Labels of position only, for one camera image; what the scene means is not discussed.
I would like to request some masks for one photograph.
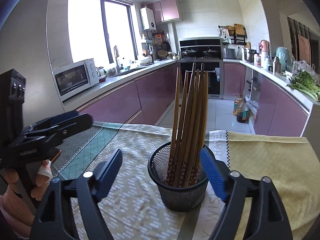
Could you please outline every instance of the toaster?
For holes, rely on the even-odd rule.
[[[222,49],[222,57],[224,59],[235,59],[236,58],[236,50],[235,49]]]

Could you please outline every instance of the green vegetable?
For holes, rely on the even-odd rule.
[[[316,85],[311,75],[306,71],[299,70],[292,76],[290,84],[287,86],[306,94],[317,102],[320,100],[320,87]]]

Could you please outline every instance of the countertop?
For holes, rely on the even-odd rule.
[[[319,102],[314,101],[310,97],[306,96],[305,94],[299,92],[298,90],[293,90],[287,85],[290,83],[290,81],[287,79],[286,76],[279,75],[277,73],[273,74],[270,71],[264,70],[261,67],[255,66],[251,62],[243,61],[240,59],[224,59],[223,62],[230,62],[230,63],[240,63],[242,65],[245,65],[249,68],[252,68],[253,70],[257,71],[258,73],[261,73],[268,79],[272,80],[274,83],[276,83],[278,86],[280,86],[283,90],[287,91],[289,94],[291,94],[296,100],[298,100],[302,105],[304,105],[307,110],[311,111],[313,105],[320,106]]]
[[[159,68],[165,67],[167,65],[170,65],[177,60],[163,60],[161,62],[155,62],[151,66],[147,66],[143,69],[139,69],[137,71],[131,72],[126,75],[122,76],[116,76],[116,77],[110,77],[107,78],[105,82],[98,83],[94,85],[93,87],[90,87],[79,94],[65,100],[62,102],[62,106],[65,112],[69,112],[72,110],[77,109],[78,107],[82,106],[83,104],[87,103],[88,101],[94,99],[95,97],[116,88],[117,86],[120,86],[128,81],[131,81],[139,76],[145,75],[151,71],[155,71]]]

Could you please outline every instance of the cutting board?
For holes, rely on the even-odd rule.
[[[242,24],[235,24],[235,31],[237,35],[245,35],[244,26]]]
[[[311,48],[310,41],[298,34],[299,42],[299,60],[305,60],[308,64],[311,64]]]

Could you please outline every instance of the cooking oil bottle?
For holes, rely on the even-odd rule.
[[[233,114],[234,115],[237,115],[237,110],[238,110],[239,104],[243,100],[242,95],[236,95],[236,96],[237,96],[237,98],[235,100],[235,104],[233,105]]]
[[[237,121],[241,123],[247,122],[248,119],[248,106],[245,99],[241,101],[237,109]]]

